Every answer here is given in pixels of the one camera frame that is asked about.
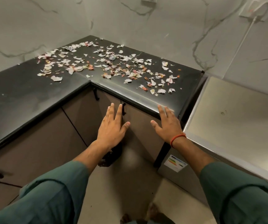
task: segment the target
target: finger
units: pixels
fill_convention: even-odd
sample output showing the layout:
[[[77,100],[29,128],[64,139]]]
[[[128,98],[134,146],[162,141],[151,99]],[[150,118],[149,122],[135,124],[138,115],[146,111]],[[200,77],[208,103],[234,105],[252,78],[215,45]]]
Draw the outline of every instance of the finger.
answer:
[[[166,107],[166,106],[164,108],[165,108],[167,118],[172,117],[172,112],[170,111],[170,109],[168,107]]]
[[[153,128],[155,129],[156,133],[157,133],[159,136],[161,136],[161,133],[162,133],[162,130],[163,130],[163,129],[159,126],[159,124],[158,124],[156,121],[152,120],[152,121],[151,121],[151,125],[152,125]]]
[[[111,103],[110,105],[108,120],[114,120],[114,103]]]
[[[127,131],[127,129],[130,127],[130,122],[126,122],[122,127],[121,127],[121,130],[120,130],[120,133],[122,135],[122,137],[125,136],[125,133]]]
[[[158,105],[158,109],[159,109],[159,113],[160,113],[161,120],[162,120],[162,121],[163,121],[163,120],[166,120],[167,117],[166,117],[166,114],[165,114],[165,112],[164,112],[162,106],[161,106],[161,105]]]
[[[109,110],[110,110],[110,106],[108,106],[108,108],[107,108],[107,112],[106,112],[106,115],[105,115],[105,117],[104,117],[104,121],[106,120],[106,119],[108,119],[108,116],[109,116]]]
[[[122,114],[122,111],[123,111],[123,105],[122,104],[120,104],[119,106],[118,106],[118,109],[117,109],[117,113],[116,113],[116,116],[115,116],[115,120],[116,121],[121,121],[121,114]]]

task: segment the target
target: foot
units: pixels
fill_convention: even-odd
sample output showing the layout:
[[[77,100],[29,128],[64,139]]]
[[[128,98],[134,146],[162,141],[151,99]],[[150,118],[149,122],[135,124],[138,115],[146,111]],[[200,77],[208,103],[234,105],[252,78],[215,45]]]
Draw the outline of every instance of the foot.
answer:
[[[122,217],[121,217],[121,220],[120,220],[120,224],[126,224],[128,222],[131,222],[131,218],[128,214],[124,214]]]
[[[158,213],[160,213],[160,210],[158,208],[158,206],[155,203],[150,203],[149,207],[147,209],[147,217],[146,220],[151,220],[152,218],[154,218]]]

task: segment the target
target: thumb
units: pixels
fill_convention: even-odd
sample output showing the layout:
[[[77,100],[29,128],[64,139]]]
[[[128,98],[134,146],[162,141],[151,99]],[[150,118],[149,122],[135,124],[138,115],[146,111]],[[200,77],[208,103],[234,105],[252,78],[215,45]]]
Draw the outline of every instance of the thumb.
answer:
[[[129,128],[130,126],[130,122],[126,122],[122,127],[121,127],[121,130],[120,130],[120,133],[121,135],[124,137],[127,129]]]
[[[162,132],[162,128],[159,126],[159,124],[156,121],[152,120],[151,125],[155,129],[156,133],[160,136],[160,133]]]

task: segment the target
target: left hand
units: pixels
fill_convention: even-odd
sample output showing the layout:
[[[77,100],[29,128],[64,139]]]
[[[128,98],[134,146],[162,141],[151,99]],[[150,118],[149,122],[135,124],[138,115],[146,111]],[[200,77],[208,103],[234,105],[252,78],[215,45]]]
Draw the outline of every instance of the left hand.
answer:
[[[107,151],[117,146],[124,138],[130,122],[126,122],[121,127],[122,104],[118,106],[116,117],[114,118],[114,103],[108,107],[98,132],[97,142],[107,148]]]

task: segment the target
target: floor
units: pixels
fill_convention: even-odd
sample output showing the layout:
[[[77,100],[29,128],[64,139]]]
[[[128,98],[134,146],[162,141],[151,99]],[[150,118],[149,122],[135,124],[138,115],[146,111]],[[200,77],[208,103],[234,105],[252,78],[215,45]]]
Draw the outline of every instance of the floor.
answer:
[[[125,149],[112,166],[97,167],[90,176],[78,224],[119,224],[124,213],[144,218],[151,201],[176,224],[216,223],[208,207]]]

